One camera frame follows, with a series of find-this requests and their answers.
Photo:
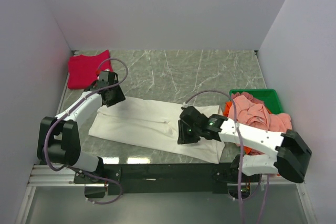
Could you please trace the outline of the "white t shirt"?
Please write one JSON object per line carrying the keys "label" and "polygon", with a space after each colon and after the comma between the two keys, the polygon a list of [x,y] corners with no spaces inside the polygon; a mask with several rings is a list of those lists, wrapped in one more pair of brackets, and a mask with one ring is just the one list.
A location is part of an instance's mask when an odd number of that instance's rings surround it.
{"label": "white t shirt", "polygon": [[100,107],[89,135],[219,163],[223,142],[202,138],[196,144],[177,143],[181,107],[176,103],[127,97],[116,105]]}

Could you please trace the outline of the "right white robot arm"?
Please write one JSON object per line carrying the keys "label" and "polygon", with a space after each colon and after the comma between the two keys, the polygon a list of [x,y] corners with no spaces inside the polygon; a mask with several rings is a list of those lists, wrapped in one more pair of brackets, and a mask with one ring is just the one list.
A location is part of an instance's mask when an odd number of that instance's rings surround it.
{"label": "right white robot arm", "polygon": [[296,131],[270,132],[218,114],[207,117],[193,106],[182,108],[178,126],[180,145],[205,139],[242,143],[259,151],[258,155],[245,154],[241,162],[231,167],[230,175],[235,181],[256,174],[279,174],[293,183],[304,182],[312,151]]}

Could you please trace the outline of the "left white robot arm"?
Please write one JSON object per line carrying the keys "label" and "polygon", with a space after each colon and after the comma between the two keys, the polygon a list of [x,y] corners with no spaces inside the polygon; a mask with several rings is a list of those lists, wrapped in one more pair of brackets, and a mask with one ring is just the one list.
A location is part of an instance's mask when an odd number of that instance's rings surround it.
{"label": "left white robot arm", "polygon": [[91,182],[104,179],[105,170],[101,157],[84,152],[81,148],[79,129],[100,107],[110,107],[125,100],[119,86],[118,75],[101,71],[98,79],[84,89],[79,99],[55,117],[42,119],[39,129],[37,157],[47,164],[84,170]]}

